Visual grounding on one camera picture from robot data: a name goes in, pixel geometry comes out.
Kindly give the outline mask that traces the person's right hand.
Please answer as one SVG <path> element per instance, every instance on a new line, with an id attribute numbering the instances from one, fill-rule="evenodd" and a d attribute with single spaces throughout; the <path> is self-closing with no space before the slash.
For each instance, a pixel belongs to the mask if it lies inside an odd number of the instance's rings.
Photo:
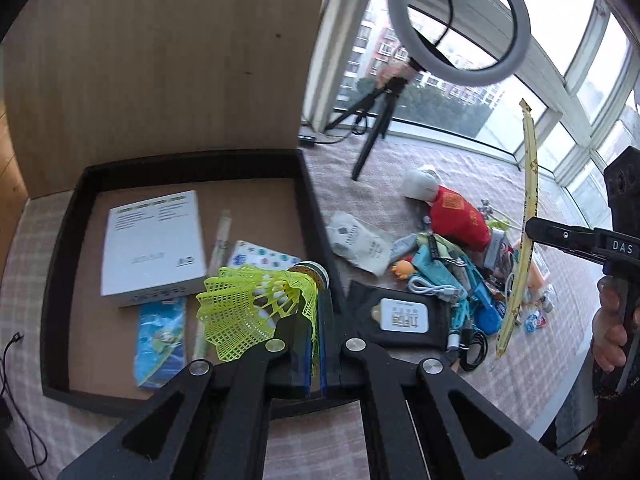
<path id="1" fill-rule="evenodd" d="M 611 373 L 617 367 L 624 366 L 626 356 L 623 346 L 627 342 L 624 329 L 624 302 L 618 293 L 614 278 L 604 276 L 598 281 L 600 309 L 592 319 L 592 355 L 601 370 Z"/>

